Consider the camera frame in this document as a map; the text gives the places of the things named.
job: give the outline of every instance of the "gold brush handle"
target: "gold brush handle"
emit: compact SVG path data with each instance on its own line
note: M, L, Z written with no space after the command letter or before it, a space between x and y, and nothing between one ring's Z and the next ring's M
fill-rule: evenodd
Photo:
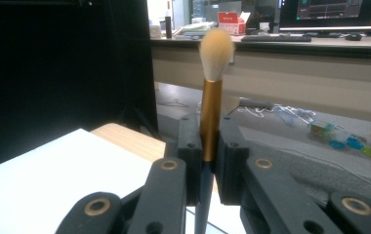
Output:
M200 135L203 143L204 162L212 162L216 158L222 105L222 87L223 80L204 80L200 119Z

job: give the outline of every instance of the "monitor screen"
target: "monitor screen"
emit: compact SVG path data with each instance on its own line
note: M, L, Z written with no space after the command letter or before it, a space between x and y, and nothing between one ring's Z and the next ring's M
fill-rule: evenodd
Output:
M281 32L371 32L371 0L282 0Z

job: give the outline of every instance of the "office room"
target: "office room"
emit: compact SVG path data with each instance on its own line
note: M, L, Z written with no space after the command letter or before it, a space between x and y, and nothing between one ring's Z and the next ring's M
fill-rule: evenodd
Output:
M280 24L290 16L282 18L282 11L293 10L281 4L0 1L0 233L75 232L66 229L69 221L89 225L90 218L108 218L98 211L109 214L113 199L124 207L140 194L147 196L130 207L137 216L115 213L118 218L102 228L371 233L371 30L353 25L352 32L294 32L298 24ZM367 3L354 4L364 9ZM190 131L196 133L197 149L202 147L198 128L207 77L200 43L213 27L225 26L219 25L218 12L242 16L248 9L254 11L243 20L244 32L228 32L233 53L222 77L221 101L216 97L212 104L221 107L219 137L241 140L241 157L258 164L227 170L229 162L218 158L210 169L212 190L189 177L191 165L202 170L207 161L170 156ZM348 14L343 19L358 18ZM304 34L310 41L242 40ZM361 38L346 39L350 34ZM151 181L158 171L154 165L174 173L184 161L183 186ZM257 174L274 169L273 176L285 184ZM157 196L151 194L155 187ZM198 193L207 187L211 202L199 202ZM105 199L85 197L90 194ZM78 201L97 201L100 207L92 206L92 213L82 209L85 216L78 216ZM175 204L172 209L167 202ZM313 212L301 208L306 204Z

